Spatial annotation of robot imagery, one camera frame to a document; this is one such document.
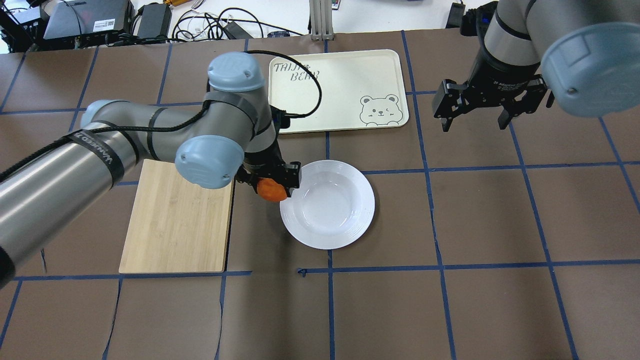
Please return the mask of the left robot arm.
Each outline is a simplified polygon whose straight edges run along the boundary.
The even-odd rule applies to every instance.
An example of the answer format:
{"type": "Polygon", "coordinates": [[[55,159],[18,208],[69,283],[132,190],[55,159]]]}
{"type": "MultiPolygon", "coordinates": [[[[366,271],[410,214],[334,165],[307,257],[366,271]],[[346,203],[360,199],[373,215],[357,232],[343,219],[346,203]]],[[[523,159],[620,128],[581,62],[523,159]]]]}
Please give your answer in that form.
{"type": "Polygon", "coordinates": [[[246,183],[268,199],[265,181],[299,188],[301,164],[282,159],[278,136],[309,112],[271,105],[255,50],[227,52],[206,69],[197,112],[127,100],[98,100],[78,130],[1,173],[1,285],[71,221],[145,159],[174,164],[204,189],[246,183]]]}

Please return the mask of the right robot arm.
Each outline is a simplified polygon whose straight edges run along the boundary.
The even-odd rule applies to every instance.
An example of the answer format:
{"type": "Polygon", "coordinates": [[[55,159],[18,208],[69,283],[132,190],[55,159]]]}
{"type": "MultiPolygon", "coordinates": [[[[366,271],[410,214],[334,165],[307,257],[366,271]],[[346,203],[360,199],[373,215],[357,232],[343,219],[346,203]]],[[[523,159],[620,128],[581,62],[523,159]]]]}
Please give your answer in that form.
{"type": "Polygon", "coordinates": [[[639,105],[637,0],[496,0],[462,14],[459,27],[479,48],[469,78],[442,80],[432,101],[444,132],[462,114],[496,107],[504,130],[544,98],[575,117],[639,105]]]}

